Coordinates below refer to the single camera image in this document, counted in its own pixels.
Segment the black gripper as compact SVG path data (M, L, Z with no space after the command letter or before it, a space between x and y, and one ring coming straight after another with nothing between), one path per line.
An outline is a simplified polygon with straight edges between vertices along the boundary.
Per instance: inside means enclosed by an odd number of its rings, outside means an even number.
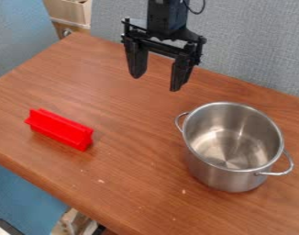
M126 46L127 67L131 76L139 79L147 71L149 52L175 58L173 64L171 91L177 92L187 83L193 68L202 62L202 47L206 37L187 27L173 33L158 32L147 28L145 20L125 18L122 42Z

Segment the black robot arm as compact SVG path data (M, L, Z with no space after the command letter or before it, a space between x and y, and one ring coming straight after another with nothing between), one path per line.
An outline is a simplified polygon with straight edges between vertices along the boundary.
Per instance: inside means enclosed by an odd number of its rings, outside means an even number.
M147 71L149 52L174 58L171 91L177 92L187 83L194 66L202 62L205 36L187 28L187 15L199 15L190 0L149 0L147 19L126 17L122 20L127 67L131 76L139 79Z

